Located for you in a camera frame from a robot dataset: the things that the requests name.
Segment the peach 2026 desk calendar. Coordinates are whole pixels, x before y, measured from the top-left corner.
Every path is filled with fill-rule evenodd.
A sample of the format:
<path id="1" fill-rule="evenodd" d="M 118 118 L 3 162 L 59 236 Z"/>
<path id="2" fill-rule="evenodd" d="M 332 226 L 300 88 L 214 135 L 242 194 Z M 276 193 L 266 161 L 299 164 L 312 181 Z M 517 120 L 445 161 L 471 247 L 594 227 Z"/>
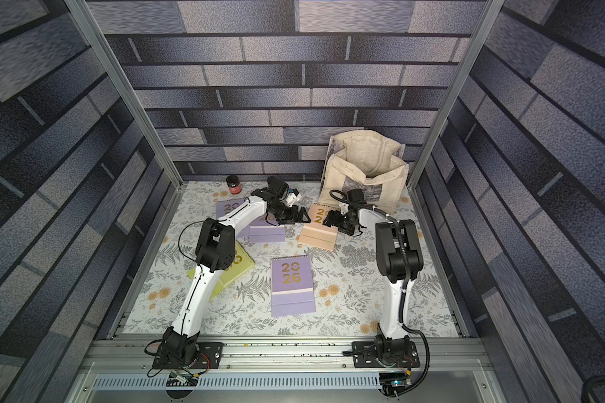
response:
<path id="1" fill-rule="evenodd" d="M 338 237 L 338 228 L 323 225 L 323 221 L 331 211 L 335 211 L 335 208 L 314 203 L 309 209 L 311 223 L 304 224 L 297 240 L 305 245 L 333 252 Z"/>

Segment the green 2026 desk calendar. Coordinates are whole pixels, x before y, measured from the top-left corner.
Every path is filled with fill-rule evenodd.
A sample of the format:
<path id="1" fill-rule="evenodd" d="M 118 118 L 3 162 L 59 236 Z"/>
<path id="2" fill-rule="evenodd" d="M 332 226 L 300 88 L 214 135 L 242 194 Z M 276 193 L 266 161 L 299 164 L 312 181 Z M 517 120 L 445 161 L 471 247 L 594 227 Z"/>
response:
<path id="1" fill-rule="evenodd" d="M 238 242 L 235 242 L 235 259 L 232 265 L 222 272 L 222 275 L 216 283 L 210 301 L 213 300 L 223 290 L 229 288 L 238 278 L 242 277 L 246 272 L 250 271 L 255 266 L 255 261 L 245 251 L 244 247 Z"/>

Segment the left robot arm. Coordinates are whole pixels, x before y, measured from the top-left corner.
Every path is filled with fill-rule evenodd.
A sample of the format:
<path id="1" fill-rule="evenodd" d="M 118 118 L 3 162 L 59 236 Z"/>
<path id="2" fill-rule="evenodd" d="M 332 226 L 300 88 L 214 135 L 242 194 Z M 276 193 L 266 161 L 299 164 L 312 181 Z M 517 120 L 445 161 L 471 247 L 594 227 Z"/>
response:
<path id="1" fill-rule="evenodd" d="M 201 330 L 206 305 L 224 270 L 235 260 L 237 234 L 258 218 L 272 215 L 280 225 L 309 223 L 307 210 L 299 206 L 299 190 L 270 176 L 267 186 L 256 189 L 240 205 L 220 218 L 201 221 L 195 256 L 196 274 L 176 319 L 166 329 L 163 339 L 181 345 L 195 340 Z"/>

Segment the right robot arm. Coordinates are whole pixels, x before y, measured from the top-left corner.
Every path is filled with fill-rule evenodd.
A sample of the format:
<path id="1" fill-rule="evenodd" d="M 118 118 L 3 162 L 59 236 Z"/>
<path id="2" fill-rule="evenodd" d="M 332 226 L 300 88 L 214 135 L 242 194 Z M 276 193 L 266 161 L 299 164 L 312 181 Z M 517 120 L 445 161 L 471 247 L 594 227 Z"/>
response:
<path id="1" fill-rule="evenodd" d="M 328 214 L 324 226 L 335 227 L 352 237 L 364 229 L 374 234 L 377 268 L 387 281 L 376 339 L 383 343 L 412 333 L 420 335 L 420 331 L 409 328 L 405 322 L 408 293 L 424 266 L 415 222 L 398 220 L 366 203 L 361 189 L 331 190 L 329 195 L 339 203 L 339 210 Z"/>

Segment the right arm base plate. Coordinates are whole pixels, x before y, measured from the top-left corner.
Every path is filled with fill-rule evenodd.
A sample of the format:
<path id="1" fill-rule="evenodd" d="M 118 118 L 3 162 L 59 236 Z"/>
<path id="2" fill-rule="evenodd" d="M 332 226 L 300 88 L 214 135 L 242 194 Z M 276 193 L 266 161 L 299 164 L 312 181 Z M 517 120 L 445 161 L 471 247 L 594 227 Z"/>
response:
<path id="1" fill-rule="evenodd" d="M 415 369 L 421 367 L 421 360 L 416 344 L 412 341 L 407 347 L 380 353 L 373 346 L 373 342 L 353 342 L 351 357 L 356 369 Z"/>

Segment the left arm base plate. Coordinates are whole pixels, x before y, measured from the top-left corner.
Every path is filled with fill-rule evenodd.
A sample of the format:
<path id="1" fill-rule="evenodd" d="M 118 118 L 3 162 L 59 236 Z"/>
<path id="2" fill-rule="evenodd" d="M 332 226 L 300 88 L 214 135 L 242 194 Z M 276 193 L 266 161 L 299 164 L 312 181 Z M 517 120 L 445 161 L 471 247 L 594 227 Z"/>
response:
<path id="1" fill-rule="evenodd" d="M 174 353 L 168 343 L 159 344 L 152 369 L 218 369 L 224 344 L 197 343 L 186 346 L 185 351 Z"/>

